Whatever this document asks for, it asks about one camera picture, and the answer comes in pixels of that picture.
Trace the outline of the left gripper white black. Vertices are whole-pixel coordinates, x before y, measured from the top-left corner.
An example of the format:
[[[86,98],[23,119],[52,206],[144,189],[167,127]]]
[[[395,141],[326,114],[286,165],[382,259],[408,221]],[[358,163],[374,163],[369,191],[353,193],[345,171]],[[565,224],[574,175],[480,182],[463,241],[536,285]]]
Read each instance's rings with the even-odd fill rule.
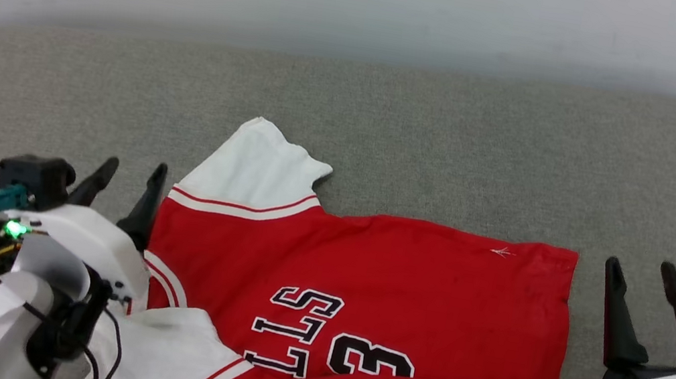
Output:
[[[160,163],[145,191],[117,226],[90,209],[108,187],[118,157],[109,157],[68,194],[69,204],[39,211],[27,196],[0,192],[0,277],[26,272],[75,301],[87,298],[98,283],[121,304],[143,300],[149,271],[141,252],[149,246],[168,166]]]

